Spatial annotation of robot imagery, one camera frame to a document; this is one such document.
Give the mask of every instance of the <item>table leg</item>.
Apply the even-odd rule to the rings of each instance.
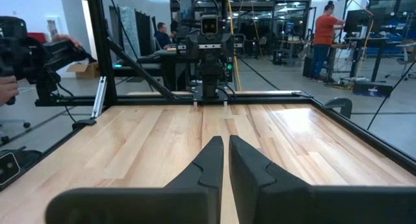
[[[331,48],[330,49],[330,63],[326,72],[328,76],[328,82],[332,81],[332,73],[333,73],[333,67],[335,64],[336,54],[337,54],[337,48]]]
[[[352,54],[352,64],[351,64],[351,71],[350,71],[350,77],[356,76],[356,70],[357,70],[357,63],[359,62],[359,50],[361,48],[357,47],[354,49],[354,53]]]
[[[384,47],[385,47],[385,43],[383,43],[382,46],[380,46],[380,48],[378,49],[376,63],[374,65],[374,69],[372,71],[371,82],[376,82],[378,67],[380,66],[380,62],[382,60]]]

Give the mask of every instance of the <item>man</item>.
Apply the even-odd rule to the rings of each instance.
[[[178,32],[179,23],[177,22],[177,15],[174,16],[172,23],[170,24],[170,31],[172,32],[172,41],[176,43],[176,35]]]
[[[172,42],[170,41],[170,38],[172,37],[168,35],[168,29],[166,28],[166,25],[164,23],[158,23],[157,24],[157,32],[155,32],[155,37],[157,40],[157,43],[159,43],[159,46],[161,49],[169,49]]]
[[[81,44],[68,35],[56,35],[53,38],[54,42],[60,40],[70,40],[76,47],[80,47]],[[18,91],[18,82],[15,76],[11,77],[0,77],[0,105],[7,103],[12,97],[15,97],[19,94]]]
[[[257,59],[260,46],[259,46],[259,41],[258,41],[259,39],[257,38],[257,31],[255,29],[254,20],[251,19],[249,22],[249,25],[245,27],[244,35],[246,36],[246,40],[248,40],[248,42],[246,42],[246,45],[245,45],[248,56],[254,55],[255,59]]]

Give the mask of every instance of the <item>light wood surface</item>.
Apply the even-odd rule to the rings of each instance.
[[[299,90],[297,91],[281,91],[281,90],[275,90],[275,91],[235,91],[237,94],[291,94],[293,92],[301,92]],[[186,95],[186,94],[192,94],[190,92],[172,92],[176,95]],[[128,95],[160,95],[159,92],[129,92]]]
[[[228,141],[239,135],[310,184],[415,186],[416,178],[310,105],[114,106],[0,193],[0,223],[43,223],[78,187],[163,187],[224,141],[222,223],[238,223]]]

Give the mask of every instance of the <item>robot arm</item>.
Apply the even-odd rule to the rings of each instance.
[[[82,47],[69,40],[41,44],[34,38],[0,38],[0,77],[14,75],[17,80],[27,79],[35,84],[39,99],[52,98],[60,76],[57,71],[64,66],[88,58],[96,60]]]

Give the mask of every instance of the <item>cardboard box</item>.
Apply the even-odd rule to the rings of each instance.
[[[415,40],[404,39],[403,42],[402,42],[402,44],[412,44],[412,43],[415,43],[415,42],[416,42]],[[413,46],[408,47],[407,50],[408,50],[409,53],[411,53],[411,52],[413,52],[414,47]]]
[[[78,62],[69,66],[67,72],[75,72],[77,79],[95,79],[99,77],[98,62],[90,64]]]

